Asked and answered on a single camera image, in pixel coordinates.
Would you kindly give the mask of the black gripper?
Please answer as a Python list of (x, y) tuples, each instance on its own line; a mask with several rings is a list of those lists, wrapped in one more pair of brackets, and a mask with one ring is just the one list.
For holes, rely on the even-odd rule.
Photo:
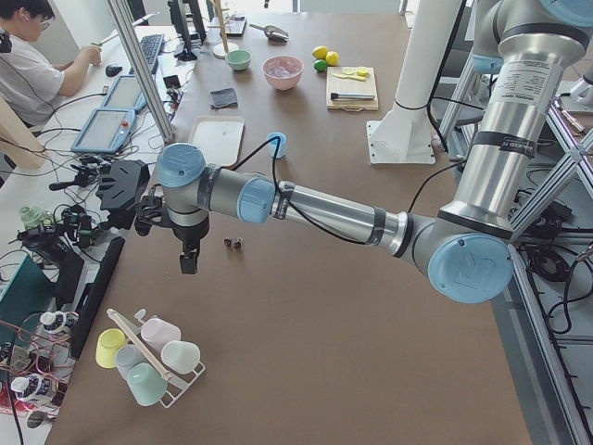
[(172, 231), (183, 243), (183, 253), (179, 258), (181, 272), (183, 274), (197, 274), (200, 243), (208, 234), (209, 221), (202, 221), (192, 226), (174, 224)]

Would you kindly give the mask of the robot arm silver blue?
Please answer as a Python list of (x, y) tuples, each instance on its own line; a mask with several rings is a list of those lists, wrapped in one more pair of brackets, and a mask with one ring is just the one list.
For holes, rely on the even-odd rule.
[(499, 295), (513, 274), (508, 248), (512, 199), (535, 155), (561, 77), (587, 51), (588, 1), (480, 1), (474, 65), (498, 68), (494, 91), (468, 153), (455, 197), (435, 218), (334, 197), (287, 181), (233, 172), (206, 163), (193, 145), (158, 156), (166, 224), (189, 253), (193, 273), (208, 216), (247, 223), (269, 217), (308, 223), (341, 240), (384, 248), (414, 264), (441, 294), (462, 303)]

